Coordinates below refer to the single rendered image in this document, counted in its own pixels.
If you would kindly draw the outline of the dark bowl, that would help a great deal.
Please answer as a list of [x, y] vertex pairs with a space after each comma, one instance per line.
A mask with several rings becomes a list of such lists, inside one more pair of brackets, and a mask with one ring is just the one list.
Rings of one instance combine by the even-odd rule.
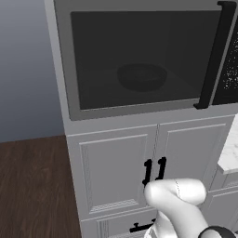
[[150, 63], [132, 63], [121, 66], [117, 70], [117, 78], [122, 87], [148, 92], [159, 89], [166, 81], [167, 71]]

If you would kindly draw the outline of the grey cupboard door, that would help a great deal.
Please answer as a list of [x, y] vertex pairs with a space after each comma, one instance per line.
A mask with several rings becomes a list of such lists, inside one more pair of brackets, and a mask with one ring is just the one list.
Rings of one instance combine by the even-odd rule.
[[200, 179], [210, 189], [234, 116], [160, 124], [152, 165], [152, 180]]
[[153, 158], [156, 125], [122, 128], [67, 138], [81, 220], [146, 205], [144, 163]]

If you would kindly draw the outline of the grey tall cupboard housing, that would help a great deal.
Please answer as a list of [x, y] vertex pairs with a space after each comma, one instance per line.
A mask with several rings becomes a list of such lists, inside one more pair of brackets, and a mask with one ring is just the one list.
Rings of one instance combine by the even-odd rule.
[[[218, 1], [237, 7], [209, 107], [197, 110]], [[45, 0], [45, 6], [66, 141], [151, 125], [157, 139], [160, 124], [238, 114], [238, 0]], [[117, 70], [132, 63], [163, 67], [165, 83], [148, 92], [122, 87]]]

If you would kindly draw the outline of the grey drawer front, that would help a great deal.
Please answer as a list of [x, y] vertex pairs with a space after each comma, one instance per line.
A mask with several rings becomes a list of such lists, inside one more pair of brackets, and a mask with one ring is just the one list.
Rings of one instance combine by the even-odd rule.
[[145, 231], [130, 232], [134, 223], [140, 226], [156, 219], [155, 209], [134, 210], [130, 213], [93, 218], [80, 222], [82, 238], [143, 238]]

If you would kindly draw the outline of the grey base cupboard run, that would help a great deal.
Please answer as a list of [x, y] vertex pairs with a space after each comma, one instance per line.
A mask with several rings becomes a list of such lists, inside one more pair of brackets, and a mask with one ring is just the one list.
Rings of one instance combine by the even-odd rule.
[[224, 174], [220, 168], [217, 169], [202, 213], [209, 225], [238, 232], [238, 172]]

